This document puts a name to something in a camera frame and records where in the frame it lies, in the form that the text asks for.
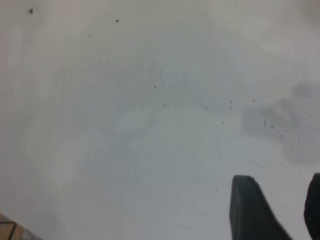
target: black object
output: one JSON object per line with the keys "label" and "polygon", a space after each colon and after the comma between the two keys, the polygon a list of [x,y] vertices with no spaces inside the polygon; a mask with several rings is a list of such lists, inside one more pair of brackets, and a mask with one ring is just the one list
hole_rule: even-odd
{"label": "black object", "polygon": [[253,177],[234,176],[231,191],[229,217],[233,240],[291,240]]}
{"label": "black object", "polygon": [[304,205],[304,222],[313,240],[320,240],[320,173],[310,182]]}

